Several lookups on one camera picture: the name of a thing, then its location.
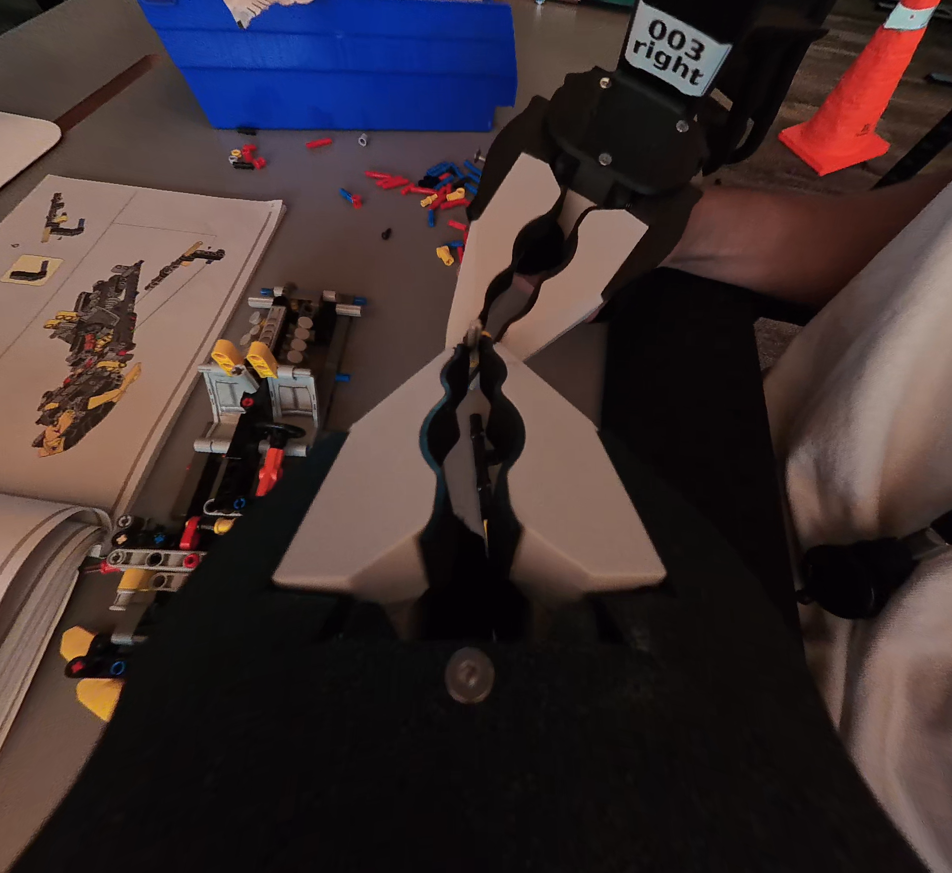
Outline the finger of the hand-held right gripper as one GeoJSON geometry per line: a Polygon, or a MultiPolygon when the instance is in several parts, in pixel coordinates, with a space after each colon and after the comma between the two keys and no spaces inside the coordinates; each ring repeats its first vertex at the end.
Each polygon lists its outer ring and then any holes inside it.
{"type": "Polygon", "coordinates": [[[480,319],[489,286],[512,264],[520,231],[551,212],[561,194],[548,163],[527,153],[518,157],[480,217],[470,224],[446,323],[447,348],[460,344],[470,325],[480,319]]]}
{"type": "Polygon", "coordinates": [[[601,209],[568,192],[558,223],[576,238],[567,264],[541,283],[526,316],[514,319],[498,340],[526,361],[601,308],[603,291],[649,226],[625,209],[601,209]]]}

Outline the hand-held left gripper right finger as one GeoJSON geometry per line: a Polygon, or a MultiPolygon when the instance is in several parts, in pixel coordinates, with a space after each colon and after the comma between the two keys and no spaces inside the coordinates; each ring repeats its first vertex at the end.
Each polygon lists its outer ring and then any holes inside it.
{"type": "Polygon", "coordinates": [[[496,466],[487,573],[506,610],[661,583],[665,568],[598,429],[504,347],[484,346],[496,466]]]}

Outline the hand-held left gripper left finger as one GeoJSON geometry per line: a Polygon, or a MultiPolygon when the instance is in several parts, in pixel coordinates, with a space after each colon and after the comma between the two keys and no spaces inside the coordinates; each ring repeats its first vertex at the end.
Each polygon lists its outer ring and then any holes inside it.
{"type": "Polygon", "coordinates": [[[353,424],[272,575],[275,585],[379,605],[398,636],[422,636],[428,582],[420,536],[437,476],[420,433],[445,397],[445,365],[443,351],[353,424]]]}

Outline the person's right forearm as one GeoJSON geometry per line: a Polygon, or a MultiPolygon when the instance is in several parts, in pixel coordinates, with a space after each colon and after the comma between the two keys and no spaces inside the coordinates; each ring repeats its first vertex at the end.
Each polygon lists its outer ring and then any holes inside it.
{"type": "Polygon", "coordinates": [[[855,194],[713,186],[663,267],[793,304],[828,303],[950,184],[950,172],[855,194]]]}

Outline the pile of red blue pins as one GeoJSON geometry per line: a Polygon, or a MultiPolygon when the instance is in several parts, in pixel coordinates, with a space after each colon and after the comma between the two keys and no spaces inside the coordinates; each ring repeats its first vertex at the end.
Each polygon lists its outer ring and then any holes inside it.
{"type": "MultiPolygon", "coordinates": [[[[239,127],[236,133],[246,141],[229,149],[227,152],[229,165],[238,171],[266,168],[268,159],[262,152],[262,146],[257,141],[251,141],[254,136],[257,136],[257,130],[246,126],[239,127]]],[[[303,147],[308,153],[316,153],[326,151],[333,145],[334,138],[323,135],[305,141],[303,147]]],[[[478,165],[481,163],[482,154],[477,152],[472,161],[466,160],[460,164],[442,161],[432,165],[416,180],[407,175],[374,168],[364,169],[363,177],[368,186],[381,192],[393,193],[405,198],[411,197],[425,211],[426,226],[435,228],[441,209],[445,211],[467,209],[470,202],[475,200],[482,179],[482,165],[478,165]]],[[[365,205],[363,195],[353,189],[340,187],[337,189],[337,194],[348,207],[354,210],[360,210],[365,205]]],[[[470,226],[456,219],[446,224],[455,230],[456,237],[441,241],[436,246],[435,253],[444,266],[452,267],[462,263],[465,257],[470,226]]]]}

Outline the partly built toy car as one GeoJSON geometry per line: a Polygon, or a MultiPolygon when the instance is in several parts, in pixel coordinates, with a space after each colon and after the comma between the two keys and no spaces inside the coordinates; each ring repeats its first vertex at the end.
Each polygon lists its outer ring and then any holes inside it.
{"type": "Polygon", "coordinates": [[[330,289],[304,296],[291,284],[248,299],[249,331],[216,343],[198,373],[211,421],[169,525],[123,514],[99,570],[116,577],[109,631],[63,633],[65,676],[79,703],[107,723],[137,646],[147,641],[173,594],[210,552],[274,490],[289,462],[303,459],[325,430],[341,362],[367,298],[330,289]]]}

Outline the orange traffic cone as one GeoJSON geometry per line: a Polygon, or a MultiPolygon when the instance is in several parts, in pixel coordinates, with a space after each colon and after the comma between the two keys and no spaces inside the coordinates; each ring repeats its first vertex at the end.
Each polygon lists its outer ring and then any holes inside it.
{"type": "Polygon", "coordinates": [[[940,1],[899,0],[812,118],[779,141],[820,176],[887,153],[877,125],[940,1]]]}

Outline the blue plastic bin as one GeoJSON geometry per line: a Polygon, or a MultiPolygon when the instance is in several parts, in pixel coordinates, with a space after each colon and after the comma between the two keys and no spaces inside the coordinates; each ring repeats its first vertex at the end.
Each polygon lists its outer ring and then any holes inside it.
{"type": "Polygon", "coordinates": [[[222,0],[137,0],[211,126],[488,131],[515,105],[510,6],[314,0],[249,27],[222,0]]]}

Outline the open instruction booklet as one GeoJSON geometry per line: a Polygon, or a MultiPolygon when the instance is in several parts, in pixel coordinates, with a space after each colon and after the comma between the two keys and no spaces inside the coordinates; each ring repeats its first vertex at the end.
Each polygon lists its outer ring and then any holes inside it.
{"type": "Polygon", "coordinates": [[[2,742],[285,210],[48,175],[2,220],[2,742]]]}

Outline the wooden document stand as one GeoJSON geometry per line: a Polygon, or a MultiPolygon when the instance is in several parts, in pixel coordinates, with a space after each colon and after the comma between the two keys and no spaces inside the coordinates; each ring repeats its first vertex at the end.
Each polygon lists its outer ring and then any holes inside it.
{"type": "Polygon", "coordinates": [[[1,112],[1,187],[5,187],[62,138],[54,122],[1,112]]]}

